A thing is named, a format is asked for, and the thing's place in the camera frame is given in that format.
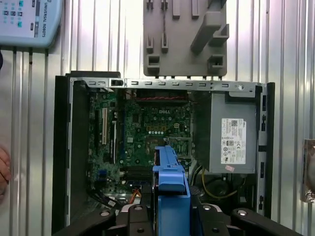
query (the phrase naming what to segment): human hand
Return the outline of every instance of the human hand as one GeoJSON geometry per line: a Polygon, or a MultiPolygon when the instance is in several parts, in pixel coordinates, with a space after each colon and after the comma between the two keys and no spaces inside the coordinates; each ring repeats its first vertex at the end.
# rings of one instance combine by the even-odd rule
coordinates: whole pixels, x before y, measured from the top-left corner
{"type": "Polygon", "coordinates": [[[0,203],[4,199],[4,193],[10,179],[10,157],[0,148],[0,203]]]}

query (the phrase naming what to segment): metal frame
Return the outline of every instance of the metal frame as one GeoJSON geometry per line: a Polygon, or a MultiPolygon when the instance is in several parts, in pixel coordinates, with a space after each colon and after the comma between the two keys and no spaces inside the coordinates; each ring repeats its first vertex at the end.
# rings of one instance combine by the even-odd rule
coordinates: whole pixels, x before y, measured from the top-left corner
{"type": "MultiPolygon", "coordinates": [[[[241,98],[255,98],[256,87],[261,87],[260,93],[260,123],[262,123],[262,117],[266,117],[266,130],[268,130],[268,114],[262,110],[262,96],[267,95],[267,85],[262,83],[251,82],[228,82],[228,81],[206,81],[206,80],[174,80],[174,79],[127,79],[127,78],[100,78],[100,77],[71,77],[69,74],[69,105],[70,105],[70,119],[68,124],[68,142],[67,148],[69,150],[69,168],[67,169],[67,216],[66,225],[70,223],[70,196],[71,196],[71,147],[72,147],[72,111],[73,111],[73,85],[75,82],[84,81],[85,84],[91,89],[180,89],[180,90],[192,90],[192,91],[209,91],[209,92],[228,92],[232,97],[241,98]]],[[[257,147],[267,146],[267,134],[259,130],[257,147]]],[[[256,173],[263,171],[263,177],[257,174],[257,191],[256,191],[256,209],[257,212],[264,215],[264,208],[259,209],[260,196],[265,196],[265,169],[261,170],[261,162],[266,166],[266,150],[261,151],[257,148],[256,156],[256,173]]]]}

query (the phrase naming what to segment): sticker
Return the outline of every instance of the sticker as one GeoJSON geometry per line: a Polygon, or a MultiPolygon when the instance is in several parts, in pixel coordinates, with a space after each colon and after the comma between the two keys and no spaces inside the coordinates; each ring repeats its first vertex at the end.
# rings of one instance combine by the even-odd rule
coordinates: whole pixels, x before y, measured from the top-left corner
{"type": "Polygon", "coordinates": [[[245,163],[246,121],[223,118],[221,122],[221,164],[245,163]]]}
{"type": "Polygon", "coordinates": [[[226,165],[226,166],[225,166],[225,169],[226,169],[227,171],[231,171],[231,172],[234,172],[234,170],[235,170],[234,167],[231,167],[231,166],[229,166],[229,165],[226,165]]]}
{"type": "Polygon", "coordinates": [[[112,206],[112,207],[114,207],[114,206],[116,205],[116,203],[113,202],[113,201],[111,201],[111,200],[108,202],[108,204],[109,204],[110,206],[112,206]]]}

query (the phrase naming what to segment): gray plastic mount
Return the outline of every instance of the gray plastic mount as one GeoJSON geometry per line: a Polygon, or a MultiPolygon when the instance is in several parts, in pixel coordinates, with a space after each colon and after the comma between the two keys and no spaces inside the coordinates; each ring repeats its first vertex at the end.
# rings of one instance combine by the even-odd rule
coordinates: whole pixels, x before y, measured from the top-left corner
{"type": "Polygon", "coordinates": [[[224,76],[226,0],[144,0],[144,74],[224,76]]]}

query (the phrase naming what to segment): corrugated metal wall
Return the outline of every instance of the corrugated metal wall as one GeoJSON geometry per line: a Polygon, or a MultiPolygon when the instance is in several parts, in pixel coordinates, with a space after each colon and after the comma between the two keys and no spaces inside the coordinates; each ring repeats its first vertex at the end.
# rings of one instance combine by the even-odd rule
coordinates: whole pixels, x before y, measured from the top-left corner
{"type": "MultiPolygon", "coordinates": [[[[228,0],[227,21],[224,80],[276,83],[272,217],[315,235],[315,207],[299,200],[302,141],[315,135],[315,0],[228,0]]],[[[142,0],[64,0],[48,52],[2,49],[0,141],[14,180],[0,206],[1,236],[50,235],[55,75],[119,70],[142,78],[141,44],[142,0]]]]}

